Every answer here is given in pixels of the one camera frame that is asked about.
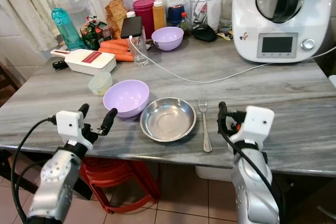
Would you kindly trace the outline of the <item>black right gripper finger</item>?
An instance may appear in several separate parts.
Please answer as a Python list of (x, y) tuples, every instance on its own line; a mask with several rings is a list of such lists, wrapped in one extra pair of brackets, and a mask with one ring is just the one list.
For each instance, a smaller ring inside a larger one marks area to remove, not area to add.
[(228, 116), (228, 109), (226, 102), (221, 101), (218, 104), (218, 116), (217, 116), (217, 125), (218, 133), (229, 133), (229, 130), (226, 125), (226, 117)]

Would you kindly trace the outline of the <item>stainless steel fork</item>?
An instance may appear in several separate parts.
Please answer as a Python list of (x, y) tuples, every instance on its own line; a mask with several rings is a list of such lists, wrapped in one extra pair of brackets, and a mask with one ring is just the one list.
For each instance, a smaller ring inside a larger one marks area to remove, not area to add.
[(208, 111), (208, 99), (204, 93), (199, 95), (198, 109), (202, 116), (203, 151), (206, 153), (210, 153), (212, 151), (212, 145), (211, 145), (211, 141), (209, 140), (208, 121), (206, 118), (206, 112)]

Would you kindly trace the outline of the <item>small lidded plastic container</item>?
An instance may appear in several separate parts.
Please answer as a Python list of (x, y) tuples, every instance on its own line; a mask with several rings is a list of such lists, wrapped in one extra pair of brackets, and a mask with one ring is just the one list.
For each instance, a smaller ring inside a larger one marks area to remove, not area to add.
[(103, 96), (107, 90), (113, 85), (111, 73), (108, 71), (101, 71), (96, 73), (89, 81), (87, 87), (96, 96)]

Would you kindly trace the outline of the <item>red plastic stool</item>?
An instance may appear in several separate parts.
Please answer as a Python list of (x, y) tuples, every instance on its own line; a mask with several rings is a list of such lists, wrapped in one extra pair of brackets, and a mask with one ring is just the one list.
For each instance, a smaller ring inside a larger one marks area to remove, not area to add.
[[(147, 202), (157, 203), (160, 199), (158, 183), (161, 179), (154, 179), (146, 164), (141, 160), (84, 157), (79, 174), (108, 214), (132, 212), (140, 209)], [(130, 179), (136, 180), (146, 195), (131, 205), (113, 207), (103, 189), (119, 186)]]

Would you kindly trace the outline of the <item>white slicer with red label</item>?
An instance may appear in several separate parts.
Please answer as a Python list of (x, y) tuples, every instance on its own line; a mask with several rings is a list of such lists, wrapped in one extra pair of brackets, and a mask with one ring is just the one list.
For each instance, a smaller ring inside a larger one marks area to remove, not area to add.
[(52, 50), (52, 56), (64, 58), (65, 63), (72, 71), (78, 71), (90, 75), (96, 75), (101, 71), (111, 72), (116, 66), (115, 54), (101, 53), (88, 49), (74, 51)]

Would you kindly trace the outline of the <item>small black key fob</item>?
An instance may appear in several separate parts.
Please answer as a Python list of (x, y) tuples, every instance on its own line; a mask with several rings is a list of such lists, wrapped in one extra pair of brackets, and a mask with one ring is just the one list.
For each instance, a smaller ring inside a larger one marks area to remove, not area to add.
[(65, 61), (55, 61), (52, 63), (52, 67), (55, 71), (64, 70), (65, 68), (69, 68), (68, 64)]

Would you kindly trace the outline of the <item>round stainless steel plate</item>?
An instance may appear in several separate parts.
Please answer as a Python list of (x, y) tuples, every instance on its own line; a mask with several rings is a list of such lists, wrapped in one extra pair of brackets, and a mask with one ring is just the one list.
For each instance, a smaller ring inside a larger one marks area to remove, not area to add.
[(141, 113), (144, 135), (156, 142), (175, 142), (194, 128), (195, 110), (178, 98), (160, 98), (148, 104)]

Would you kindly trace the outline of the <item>orange carrot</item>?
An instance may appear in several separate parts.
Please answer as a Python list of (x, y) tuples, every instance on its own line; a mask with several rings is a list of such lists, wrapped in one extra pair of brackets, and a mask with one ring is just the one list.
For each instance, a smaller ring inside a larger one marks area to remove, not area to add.
[(121, 46), (113, 41), (103, 41), (100, 44), (98, 51), (111, 54), (130, 54), (127, 46)]
[(111, 51), (115, 54), (116, 61), (132, 62), (134, 61), (133, 55), (129, 51)]

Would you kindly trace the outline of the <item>clear drinking glass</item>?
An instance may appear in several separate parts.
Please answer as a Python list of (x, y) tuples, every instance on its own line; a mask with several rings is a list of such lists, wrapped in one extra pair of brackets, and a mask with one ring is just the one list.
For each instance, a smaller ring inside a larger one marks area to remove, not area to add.
[(149, 60), (146, 57), (146, 44), (143, 37), (130, 36), (127, 38), (129, 49), (133, 55), (134, 63), (139, 67), (144, 67), (149, 64)]

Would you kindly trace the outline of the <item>green snack packet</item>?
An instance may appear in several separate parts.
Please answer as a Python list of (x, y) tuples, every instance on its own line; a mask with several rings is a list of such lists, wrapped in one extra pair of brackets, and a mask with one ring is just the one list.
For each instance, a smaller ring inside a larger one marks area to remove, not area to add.
[(111, 30), (107, 23), (98, 21), (95, 15), (88, 15), (86, 23), (81, 26), (81, 38), (91, 50), (98, 50), (101, 42), (112, 40)]

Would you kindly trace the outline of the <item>dark wooden chair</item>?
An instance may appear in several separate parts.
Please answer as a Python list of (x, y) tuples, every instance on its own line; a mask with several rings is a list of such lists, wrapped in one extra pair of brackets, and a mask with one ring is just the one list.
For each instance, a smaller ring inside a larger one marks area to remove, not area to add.
[(1, 80), (0, 80), (0, 86), (1, 89), (5, 87), (12, 87), (14, 88), (14, 91), (19, 90), (20, 83), (18, 82), (17, 78), (15, 78), (14, 75), (0, 62), (0, 74), (1, 74)]

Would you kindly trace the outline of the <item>small lilac plastic bowl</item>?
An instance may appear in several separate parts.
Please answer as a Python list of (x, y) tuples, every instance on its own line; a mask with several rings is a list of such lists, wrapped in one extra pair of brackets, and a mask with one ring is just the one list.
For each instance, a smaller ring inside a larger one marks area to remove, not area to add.
[(151, 38), (154, 45), (163, 51), (176, 49), (183, 41), (183, 29), (179, 27), (163, 27), (156, 30)]

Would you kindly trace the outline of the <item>clear plastic utensil holder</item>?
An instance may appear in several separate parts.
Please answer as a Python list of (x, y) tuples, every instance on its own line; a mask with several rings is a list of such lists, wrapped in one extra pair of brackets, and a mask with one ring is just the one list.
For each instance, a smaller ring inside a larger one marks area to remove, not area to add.
[(190, 0), (190, 3), (188, 14), (193, 28), (203, 26), (204, 23), (208, 23), (213, 30), (219, 28), (221, 0)]

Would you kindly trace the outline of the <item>maroon plastic canister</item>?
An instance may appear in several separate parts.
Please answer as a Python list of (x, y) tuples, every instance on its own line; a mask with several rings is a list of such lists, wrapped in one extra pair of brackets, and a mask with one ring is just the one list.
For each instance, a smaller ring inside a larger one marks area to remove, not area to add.
[(145, 35), (151, 37), (154, 32), (154, 0), (137, 0), (132, 4), (136, 16), (141, 16)]

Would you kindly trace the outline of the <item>hanging beige towel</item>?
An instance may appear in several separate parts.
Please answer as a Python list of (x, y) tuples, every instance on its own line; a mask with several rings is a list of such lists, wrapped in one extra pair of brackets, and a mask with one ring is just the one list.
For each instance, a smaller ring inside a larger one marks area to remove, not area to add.
[(53, 0), (1, 0), (1, 11), (14, 20), (19, 34), (37, 51), (58, 45), (60, 34), (51, 18)]

